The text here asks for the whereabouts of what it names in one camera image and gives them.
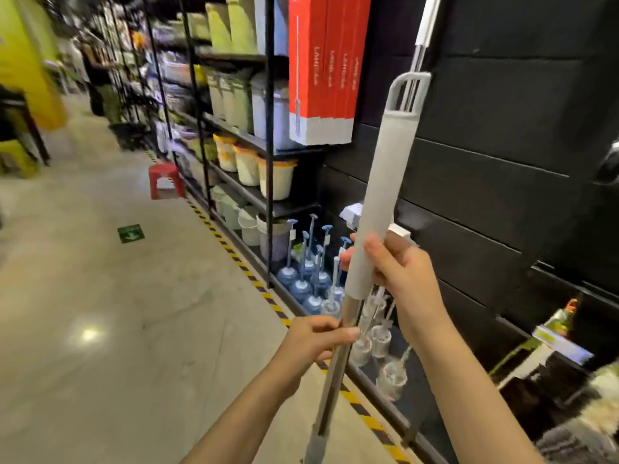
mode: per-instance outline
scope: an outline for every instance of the floor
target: floor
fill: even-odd
[[[74,150],[0,179],[0,462],[174,464],[286,329],[187,202],[150,200],[149,158],[66,102]],[[312,367],[256,463],[302,458],[323,382]],[[393,461],[340,400],[325,462]]]

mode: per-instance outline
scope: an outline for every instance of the yellow and black striped tape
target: yellow and black striped tape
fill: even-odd
[[[146,154],[150,157],[150,159],[154,163],[158,163],[157,158],[150,151],[146,151]],[[236,264],[241,268],[245,276],[252,282],[252,284],[256,287],[256,289],[261,293],[263,298],[267,300],[267,302],[270,304],[273,311],[277,314],[279,319],[282,321],[283,325],[285,325],[286,327],[290,327],[291,320],[288,319],[288,316],[286,316],[282,308],[277,305],[277,302],[273,299],[273,296],[269,294],[267,289],[262,285],[262,283],[260,283],[258,278],[251,272],[250,268],[247,267],[247,265],[243,263],[240,257],[238,257],[238,255],[236,254],[236,251],[228,244],[228,242],[223,238],[221,233],[217,231],[215,226],[212,225],[211,221],[205,216],[202,210],[199,209],[189,197],[185,197],[184,199],[185,201],[187,201],[187,203],[189,203],[189,206],[194,211],[194,213],[197,214],[198,218],[200,218],[200,220],[206,225],[206,227],[209,228],[213,236],[215,236],[215,239],[219,241],[219,243],[221,244],[222,248],[224,248],[226,252],[228,252],[230,257],[232,257],[232,260],[236,262]],[[319,363],[317,363],[317,365],[322,370],[323,373],[327,373],[327,370],[329,369],[329,365],[326,362],[320,361]],[[357,414],[365,422],[368,428],[372,430],[374,435],[378,438],[378,440],[381,442],[381,444],[387,450],[387,452],[391,455],[391,457],[394,460],[396,460],[398,464],[410,464],[409,457],[406,456],[406,454],[404,454],[402,450],[396,444],[393,443],[393,441],[391,441],[391,438],[387,435],[387,432],[385,431],[383,426],[380,424],[380,422],[377,419],[375,419],[367,411],[367,409],[361,404],[357,396],[351,390],[349,390],[344,384],[340,386],[340,393],[350,403],[352,408],[355,410],[355,412],[357,412]]]

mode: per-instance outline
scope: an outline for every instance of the person's right hand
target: person's right hand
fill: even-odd
[[[400,328],[413,348],[428,333],[451,324],[427,252],[391,231],[384,244],[377,235],[368,234],[363,249],[377,268],[374,283],[395,297]],[[350,247],[340,256],[343,270],[349,269],[353,251]]]

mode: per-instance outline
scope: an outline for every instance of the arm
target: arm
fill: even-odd
[[[269,364],[225,410],[181,464],[250,464],[277,410],[298,389],[314,361],[353,343],[359,328],[338,328],[328,316],[298,317]]]
[[[543,464],[449,318],[428,254],[394,233],[384,244],[369,235],[363,249],[380,271],[376,282],[396,298],[402,333],[422,361],[460,464]],[[351,255],[342,254],[345,269]]]

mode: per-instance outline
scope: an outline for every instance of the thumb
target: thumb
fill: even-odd
[[[363,242],[363,249],[387,280],[396,276],[402,265],[391,255],[391,252],[375,234],[368,234]]]
[[[316,334],[317,347],[320,351],[329,350],[339,345],[348,345],[353,343],[361,335],[361,329],[358,327],[341,327],[329,332],[321,332]]]

